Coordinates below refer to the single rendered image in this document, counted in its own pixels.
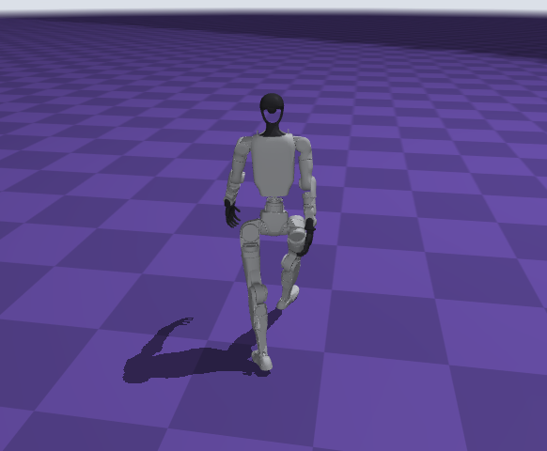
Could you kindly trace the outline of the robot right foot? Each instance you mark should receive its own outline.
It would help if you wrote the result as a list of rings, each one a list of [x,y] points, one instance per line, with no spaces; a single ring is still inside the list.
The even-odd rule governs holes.
[[[286,302],[285,301],[286,299],[284,298],[282,300],[282,297],[281,297],[276,305],[276,308],[280,310],[286,309],[296,299],[298,294],[299,294],[299,287],[296,285],[293,285],[289,300]]]

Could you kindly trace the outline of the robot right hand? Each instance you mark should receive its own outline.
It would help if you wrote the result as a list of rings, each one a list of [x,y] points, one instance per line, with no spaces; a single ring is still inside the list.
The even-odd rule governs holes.
[[[314,223],[314,221],[313,221],[312,218],[307,218],[306,219],[306,222],[305,222],[305,230],[306,230],[305,246],[304,246],[304,250],[302,252],[296,253],[297,257],[302,257],[302,256],[306,255],[306,253],[308,252],[309,246],[311,245],[312,240],[313,240],[313,231],[316,230],[316,228],[313,227],[313,223]]]

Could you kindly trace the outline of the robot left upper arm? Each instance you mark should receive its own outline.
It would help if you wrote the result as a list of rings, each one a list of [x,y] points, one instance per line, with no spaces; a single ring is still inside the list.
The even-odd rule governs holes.
[[[231,183],[240,184],[244,181],[245,172],[243,172],[243,169],[247,154],[251,151],[252,138],[253,136],[244,136],[237,141],[233,153]]]

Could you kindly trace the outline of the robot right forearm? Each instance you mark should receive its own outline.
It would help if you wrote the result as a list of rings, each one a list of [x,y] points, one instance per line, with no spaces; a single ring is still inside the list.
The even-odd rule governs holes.
[[[317,224],[317,219],[315,217],[316,215],[316,186],[317,182],[314,177],[311,178],[311,185],[310,185],[310,192],[305,192],[302,194],[302,198],[304,199],[304,215],[306,222],[307,218],[312,218],[314,223],[313,227]]]

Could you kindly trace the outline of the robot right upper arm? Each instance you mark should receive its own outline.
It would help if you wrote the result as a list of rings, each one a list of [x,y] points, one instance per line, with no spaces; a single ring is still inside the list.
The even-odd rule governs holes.
[[[299,179],[299,187],[304,191],[310,190],[312,170],[313,170],[313,160],[312,160],[312,149],[310,141],[301,136],[293,136],[295,149],[301,152],[301,155],[298,156],[299,168],[301,177]]]

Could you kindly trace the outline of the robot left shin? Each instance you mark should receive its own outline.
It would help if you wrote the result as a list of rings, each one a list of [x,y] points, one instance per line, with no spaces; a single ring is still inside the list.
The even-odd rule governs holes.
[[[258,345],[258,357],[262,357],[262,353],[265,353],[265,356],[268,356],[267,353],[267,341],[266,333],[268,326],[268,313],[267,313],[267,304],[258,303],[256,300],[256,292],[254,287],[249,287],[248,289],[248,304],[250,319],[252,323],[253,330],[256,334],[256,340]]]

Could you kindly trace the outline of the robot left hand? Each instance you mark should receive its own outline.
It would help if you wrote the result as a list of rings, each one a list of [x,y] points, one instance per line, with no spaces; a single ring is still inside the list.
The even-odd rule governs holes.
[[[226,207],[226,219],[227,219],[227,224],[230,226],[230,227],[234,227],[236,225],[238,225],[239,223],[237,223],[235,221],[238,220],[240,221],[241,219],[239,219],[236,214],[235,214],[235,210],[237,212],[241,212],[238,208],[235,207],[235,202],[230,206],[230,201],[228,199],[225,199],[225,207]],[[234,218],[235,219],[234,219]],[[234,224],[232,221],[236,224]]]

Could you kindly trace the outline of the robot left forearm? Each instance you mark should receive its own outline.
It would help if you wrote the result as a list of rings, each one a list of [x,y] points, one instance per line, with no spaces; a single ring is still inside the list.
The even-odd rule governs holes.
[[[230,201],[230,206],[236,201],[236,197],[237,197],[238,191],[239,191],[240,186],[241,186],[241,184],[231,183],[230,182],[231,181],[231,176],[232,176],[232,169],[229,172],[228,181],[227,181],[226,196],[223,199],[224,202],[225,202],[225,199],[228,199]]]

